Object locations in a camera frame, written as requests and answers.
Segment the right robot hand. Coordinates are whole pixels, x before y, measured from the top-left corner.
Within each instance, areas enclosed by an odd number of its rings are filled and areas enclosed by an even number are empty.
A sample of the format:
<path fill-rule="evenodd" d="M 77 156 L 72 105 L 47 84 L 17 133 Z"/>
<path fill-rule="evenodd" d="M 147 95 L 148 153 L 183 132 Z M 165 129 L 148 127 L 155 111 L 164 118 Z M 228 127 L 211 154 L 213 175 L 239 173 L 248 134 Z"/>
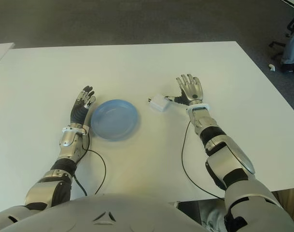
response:
<path fill-rule="evenodd" d="M 182 74 L 176 80 L 180 87 L 181 95 L 178 97 L 165 96 L 164 98 L 167 101 L 187 106 L 203 102 L 203 90 L 201 82 L 197 77 L 193 77 L 191 74 Z"/>

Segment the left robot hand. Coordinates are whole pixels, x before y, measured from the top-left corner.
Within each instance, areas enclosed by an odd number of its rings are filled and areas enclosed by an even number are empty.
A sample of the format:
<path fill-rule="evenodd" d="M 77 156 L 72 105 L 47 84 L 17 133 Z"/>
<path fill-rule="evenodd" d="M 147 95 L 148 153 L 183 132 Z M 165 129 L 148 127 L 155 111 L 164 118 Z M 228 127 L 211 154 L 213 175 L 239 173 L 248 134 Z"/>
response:
<path fill-rule="evenodd" d="M 85 86 L 78 94 L 70 114 L 70 123 L 84 125 L 85 118 L 91 105 L 96 101 L 92 86 Z"/>

